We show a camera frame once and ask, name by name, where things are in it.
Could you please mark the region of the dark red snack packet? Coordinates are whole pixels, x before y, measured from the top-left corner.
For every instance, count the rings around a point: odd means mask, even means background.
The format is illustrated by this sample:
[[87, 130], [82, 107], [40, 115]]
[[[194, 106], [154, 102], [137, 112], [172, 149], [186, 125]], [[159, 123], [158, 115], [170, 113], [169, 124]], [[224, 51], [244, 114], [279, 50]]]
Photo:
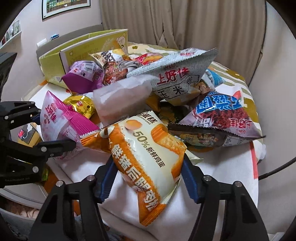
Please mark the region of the dark red snack packet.
[[103, 85], [110, 85], [119, 80], [125, 79], [127, 73], [137, 69], [138, 61], [123, 60], [120, 62], [110, 61], [104, 67]]

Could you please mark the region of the wall shelf with items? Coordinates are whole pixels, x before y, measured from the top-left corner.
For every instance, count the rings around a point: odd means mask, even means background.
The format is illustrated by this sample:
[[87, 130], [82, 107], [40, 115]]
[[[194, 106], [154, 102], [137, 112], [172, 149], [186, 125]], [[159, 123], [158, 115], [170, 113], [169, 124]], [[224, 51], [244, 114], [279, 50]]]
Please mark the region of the wall shelf with items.
[[10, 44], [14, 39], [20, 38], [22, 34], [21, 24], [19, 20], [14, 21], [9, 29], [6, 31], [5, 36], [1, 40], [1, 49]]

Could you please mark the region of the floral striped green quilt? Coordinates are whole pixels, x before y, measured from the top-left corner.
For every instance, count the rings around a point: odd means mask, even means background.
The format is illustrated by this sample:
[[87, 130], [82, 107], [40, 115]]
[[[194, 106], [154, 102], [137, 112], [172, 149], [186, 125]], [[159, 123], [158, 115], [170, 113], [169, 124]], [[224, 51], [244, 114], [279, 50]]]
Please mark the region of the floral striped green quilt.
[[[158, 45], [138, 44], [133, 42], [128, 43], [127, 49], [128, 54], [132, 57], [137, 57], [148, 52], [159, 53], [166, 56], [176, 51], [175, 49], [164, 48]], [[216, 88], [218, 92], [227, 95], [234, 95], [237, 91], [240, 92], [240, 104], [255, 123], [256, 128], [261, 130], [256, 105], [244, 78], [237, 72], [215, 61], [210, 64], [209, 69], [225, 80], [223, 84]]]

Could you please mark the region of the blue white small device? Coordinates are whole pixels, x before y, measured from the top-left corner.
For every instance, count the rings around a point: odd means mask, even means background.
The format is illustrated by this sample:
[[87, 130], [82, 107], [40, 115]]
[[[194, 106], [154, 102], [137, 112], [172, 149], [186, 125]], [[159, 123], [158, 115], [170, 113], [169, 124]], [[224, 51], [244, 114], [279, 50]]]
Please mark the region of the blue white small device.
[[58, 38], [59, 37], [59, 34], [54, 34], [54, 35], [52, 35], [51, 37], [50, 37], [50, 40], [52, 41], [52, 40], [54, 40], [54, 39], [56, 39], [56, 38]]

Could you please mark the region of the purple snack packet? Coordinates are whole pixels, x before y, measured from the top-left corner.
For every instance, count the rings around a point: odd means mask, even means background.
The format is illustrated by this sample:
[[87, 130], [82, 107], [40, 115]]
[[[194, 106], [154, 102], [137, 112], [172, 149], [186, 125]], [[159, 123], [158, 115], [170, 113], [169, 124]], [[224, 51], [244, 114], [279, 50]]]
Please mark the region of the purple snack packet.
[[104, 71], [94, 61], [77, 61], [62, 77], [71, 92], [84, 94], [103, 87]]

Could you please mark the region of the blue red snack bag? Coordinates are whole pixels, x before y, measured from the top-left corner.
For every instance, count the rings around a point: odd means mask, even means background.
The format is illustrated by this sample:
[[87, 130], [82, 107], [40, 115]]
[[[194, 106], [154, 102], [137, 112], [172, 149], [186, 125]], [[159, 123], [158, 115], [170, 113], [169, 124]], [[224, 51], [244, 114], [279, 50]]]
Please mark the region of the blue red snack bag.
[[202, 128], [217, 128], [243, 138], [262, 137], [260, 130], [239, 100], [216, 91], [207, 93], [179, 123]]

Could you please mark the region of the grey corn roll snack bag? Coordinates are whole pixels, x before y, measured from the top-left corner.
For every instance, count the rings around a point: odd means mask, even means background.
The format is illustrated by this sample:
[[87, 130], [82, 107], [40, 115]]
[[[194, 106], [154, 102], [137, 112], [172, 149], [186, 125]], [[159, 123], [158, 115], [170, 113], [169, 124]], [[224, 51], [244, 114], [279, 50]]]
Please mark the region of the grey corn roll snack bag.
[[203, 78], [218, 54], [216, 48], [187, 48], [143, 65], [126, 77], [152, 75], [152, 92], [172, 105], [183, 105], [200, 94], [215, 90], [213, 78]]

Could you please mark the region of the white wall switch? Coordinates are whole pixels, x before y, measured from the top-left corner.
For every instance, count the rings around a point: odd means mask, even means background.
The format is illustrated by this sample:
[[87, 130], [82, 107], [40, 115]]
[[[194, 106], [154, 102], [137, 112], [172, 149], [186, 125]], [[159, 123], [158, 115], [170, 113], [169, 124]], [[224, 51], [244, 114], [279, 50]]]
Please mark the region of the white wall switch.
[[37, 47], [39, 48], [39, 47], [45, 45], [46, 43], [47, 43], [47, 39], [45, 38], [37, 43]]

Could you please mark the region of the green cardboard box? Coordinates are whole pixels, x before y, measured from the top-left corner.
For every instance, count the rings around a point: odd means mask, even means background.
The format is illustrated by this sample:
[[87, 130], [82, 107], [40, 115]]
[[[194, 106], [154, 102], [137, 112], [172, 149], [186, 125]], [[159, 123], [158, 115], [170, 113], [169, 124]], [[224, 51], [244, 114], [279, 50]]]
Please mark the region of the green cardboard box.
[[128, 29], [104, 30], [69, 40], [39, 57], [45, 79], [66, 88], [61, 79], [76, 61], [91, 60], [91, 54], [122, 49], [128, 53]]

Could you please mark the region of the gold foil snack packet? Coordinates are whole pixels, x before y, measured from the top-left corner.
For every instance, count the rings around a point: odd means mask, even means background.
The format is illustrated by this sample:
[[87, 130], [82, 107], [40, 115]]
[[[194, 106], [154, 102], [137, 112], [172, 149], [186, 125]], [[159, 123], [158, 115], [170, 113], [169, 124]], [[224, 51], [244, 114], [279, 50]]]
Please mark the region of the gold foil snack packet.
[[90, 119], [96, 111], [92, 98], [85, 95], [72, 95], [63, 102], [68, 106], [72, 106], [76, 112], [88, 119]]

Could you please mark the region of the pink white snack packet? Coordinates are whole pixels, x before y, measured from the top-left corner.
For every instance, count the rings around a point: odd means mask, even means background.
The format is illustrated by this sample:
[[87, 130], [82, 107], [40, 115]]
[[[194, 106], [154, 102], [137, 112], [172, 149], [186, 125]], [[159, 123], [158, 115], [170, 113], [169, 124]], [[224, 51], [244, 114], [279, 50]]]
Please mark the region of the pink white snack packet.
[[52, 92], [47, 91], [40, 114], [42, 138], [45, 142], [71, 139], [76, 142], [76, 148], [58, 157], [68, 160], [83, 149], [81, 136], [99, 130], [88, 118], [75, 111], [73, 107], [63, 103]]

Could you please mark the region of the grey padded headboard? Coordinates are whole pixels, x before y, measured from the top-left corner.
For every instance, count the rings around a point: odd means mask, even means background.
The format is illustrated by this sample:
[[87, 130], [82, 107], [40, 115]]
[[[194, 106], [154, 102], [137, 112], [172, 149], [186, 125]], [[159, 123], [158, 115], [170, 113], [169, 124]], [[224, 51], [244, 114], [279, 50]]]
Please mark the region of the grey padded headboard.
[[41, 47], [38, 47], [36, 50], [37, 59], [39, 59], [43, 54], [49, 52], [50, 50], [58, 47], [61, 44], [64, 44], [67, 41], [70, 41], [82, 35], [86, 35], [92, 32], [103, 31], [103, 30], [104, 30], [103, 25], [100, 24], [100, 25], [93, 25], [90, 27], [75, 30], [65, 35], [61, 35], [54, 40], [50, 40], [49, 42], [46, 42], [45, 44], [41, 45]]

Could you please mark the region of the orange cream egg cake packet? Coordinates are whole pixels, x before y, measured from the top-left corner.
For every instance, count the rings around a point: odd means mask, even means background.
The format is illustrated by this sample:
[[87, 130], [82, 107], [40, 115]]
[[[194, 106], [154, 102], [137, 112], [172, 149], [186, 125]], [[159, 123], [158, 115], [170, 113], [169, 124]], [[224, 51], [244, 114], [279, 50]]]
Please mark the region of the orange cream egg cake packet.
[[168, 132], [152, 111], [84, 134], [81, 144], [111, 153], [124, 180], [137, 192], [139, 222], [150, 225], [165, 209], [179, 184], [184, 156], [202, 160]]

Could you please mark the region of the translucent white cake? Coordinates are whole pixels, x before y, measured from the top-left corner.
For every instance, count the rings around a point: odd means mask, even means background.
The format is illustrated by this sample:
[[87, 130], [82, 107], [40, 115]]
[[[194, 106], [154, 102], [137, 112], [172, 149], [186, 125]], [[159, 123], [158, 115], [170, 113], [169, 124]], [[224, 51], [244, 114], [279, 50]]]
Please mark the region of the translucent white cake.
[[152, 92], [152, 75], [128, 77], [93, 91], [93, 102], [103, 126], [134, 116], [145, 109]]

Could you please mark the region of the framed houses picture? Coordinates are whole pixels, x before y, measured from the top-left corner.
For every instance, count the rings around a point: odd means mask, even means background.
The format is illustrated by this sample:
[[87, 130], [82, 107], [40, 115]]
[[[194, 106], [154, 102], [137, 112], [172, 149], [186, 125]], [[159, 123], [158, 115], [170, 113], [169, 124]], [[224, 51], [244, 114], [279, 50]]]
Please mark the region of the framed houses picture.
[[46, 0], [42, 1], [42, 20], [64, 11], [91, 6], [90, 0]]

